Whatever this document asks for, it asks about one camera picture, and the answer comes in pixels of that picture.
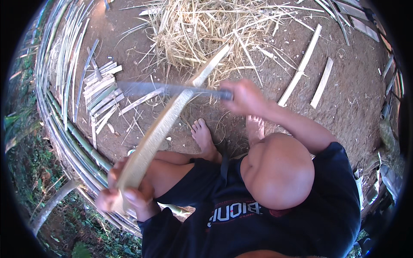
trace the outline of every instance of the black shorts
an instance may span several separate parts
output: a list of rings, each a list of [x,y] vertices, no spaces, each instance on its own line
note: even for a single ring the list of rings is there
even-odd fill
[[[240,174],[242,158],[229,161],[228,168],[224,169],[228,172],[228,177],[231,174],[231,178],[242,181]],[[221,164],[202,158],[191,159],[190,163],[194,163],[194,167],[168,192],[157,198],[157,202],[196,208],[197,203],[212,200],[217,191],[225,188],[227,175]]]

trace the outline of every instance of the dirt ground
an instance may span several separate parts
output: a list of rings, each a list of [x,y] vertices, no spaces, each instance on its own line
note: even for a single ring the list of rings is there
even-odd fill
[[[285,1],[274,1],[276,4],[283,2]],[[91,19],[82,43],[80,62],[77,66],[76,91],[88,55],[86,46],[91,47],[96,38],[100,40],[96,50],[98,66],[103,66],[109,62],[108,56],[111,56],[114,61],[118,62],[118,65],[120,64],[123,67],[123,71],[115,74],[117,81],[136,81],[145,78],[145,81],[150,81],[147,77],[150,73],[155,78],[154,80],[166,81],[166,67],[153,67],[149,71],[143,71],[151,56],[146,57],[142,63],[135,64],[143,57],[141,53],[146,53],[150,49],[152,41],[147,38],[147,32],[151,33],[150,30],[147,32],[144,30],[136,31],[121,40],[116,46],[121,39],[120,34],[122,32],[142,23],[141,20],[135,17],[143,8],[119,9],[140,4],[141,1],[114,1],[110,4],[111,9],[105,11],[103,1],[97,2],[89,16]],[[302,2],[300,6],[321,9],[314,1]],[[308,77],[302,76],[288,99],[286,108],[313,119],[331,130],[345,147],[352,168],[363,167],[366,158],[375,148],[378,148],[380,143],[377,125],[384,102],[385,83],[381,82],[377,69],[383,70],[388,59],[385,47],[382,42],[375,42],[367,35],[352,29],[347,30],[350,46],[346,46],[338,23],[331,18],[327,19],[325,13],[320,14],[304,10],[299,10],[299,13],[298,17],[303,22],[313,28],[319,23],[323,26],[323,29],[310,61],[304,70]],[[311,13],[324,17],[312,17],[312,19],[306,17]],[[366,24],[375,29],[372,23],[366,22]],[[273,39],[274,42],[271,43],[273,46],[283,49],[285,54],[299,64],[303,57],[302,52],[306,51],[312,35],[313,32],[308,28],[291,20],[287,22],[286,26],[280,26],[274,37],[267,37],[265,40],[266,42],[272,42]],[[272,60],[266,59],[264,61],[264,57],[260,52],[253,52],[252,55],[255,64],[260,64],[258,73],[263,83],[264,94],[268,98],[278,101],[290,83],[290,75],[294,75],[294,70],[289,68],[287,71],[290,75],[288,75]],[[310,106],[310,101],[320,82],[327,57],[333,59],[334,64],[317,109],[314,109]],[[254,71],[243,71],[242,76],[259,85],[259,80]],[[187,78],[188,76],[184,77],[183,73],[179,75],[176,69],[172,67],[168,82],[183,82]],[[234,72],[231,78],[238,79],[240,75]],[[80,102],[77,126],[92,143],[88,114],[86,113],[84,101]],[[120,107],[123,108],[126,105],[126,99],[122,100]],[[163,108],[162,104],[155,107],[148,104],[138,106],[138,111],[143,111],[138,124],[144,133]],[[125,139],[126,130],[134,115],[135,111],[132,110],[126,113],[124,117],[113,115],[109,119],[109,122],[119,132],[120,136],[112,134],[107,126],[97,136],[98,151],[112,162],[126,156],[128,150],[139,145],[143,138],[142,133],[135,128]],[[210,105],[209,98],[199,97],[187,105],[181,116],[190,124],[193,124],[195,119],[204,118],[211,129],[215,143],[221,143],[220,145],[222,145],[223,137],[228,141],[228,151],[232,157],[248,150],[244,117],[227,113],[227,110],[219,102]],[[177,120],[168,134],[172,140],[168,142],[167,150],[199,153],[200,149],[192,139],[190,129],[185,124],[185,119]],[[219,127],[216,130],[218,121],[225,125],[225,129]],[[285,130],[266,122],[265,134],[268,135],[273,132],[285,132]]]

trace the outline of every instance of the bare foot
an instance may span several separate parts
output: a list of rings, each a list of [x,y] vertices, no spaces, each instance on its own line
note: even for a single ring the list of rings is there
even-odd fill
[[[222,162],[222,156],[216,150],[216,147],[212,142],[211,132],[209,131],[204,119],[200,118],[198,121],[195,120],[192,125],[191,133],[192,138],[194,138],[199,147],[201,147],[202,153],[200,158],[216,163]]]
[[[248,115],[245,125],[248,132],[249,148],[251,148],[254,144],[264,139],[264,120],[258,116]]]

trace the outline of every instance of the knife blade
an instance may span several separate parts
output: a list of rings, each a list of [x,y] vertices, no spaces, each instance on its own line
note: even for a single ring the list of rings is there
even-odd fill
[[[212,94],[219,99],[233,100],[233,93],[229,90],[208,90],[184,85],[126,81],[118,81],[117,86],[123,91],[123,95],[126,97],[144,96],[154,90],[164,88],[165,93],[170,95],[176,95],[181,93],[183,90],[191,89],[194,93],[200,93],[201,96],[210,96]]]

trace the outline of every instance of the shirt sleeve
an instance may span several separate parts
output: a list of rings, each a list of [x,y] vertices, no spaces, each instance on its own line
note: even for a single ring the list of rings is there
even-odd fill
[[[165,257],[181,225],[170,208],[163,209],[145,222],[138,222],[142,232],[142,257]]]
[[[358,189],[346,151],[338,142],[332,142],[313,159],[313,164],[313,191],[325,203],[323,212],[334,218],[336,234],[341,232],[342,244],[348,241],[348,246],[343,248],[348,251],[360,230],[361,213]]]

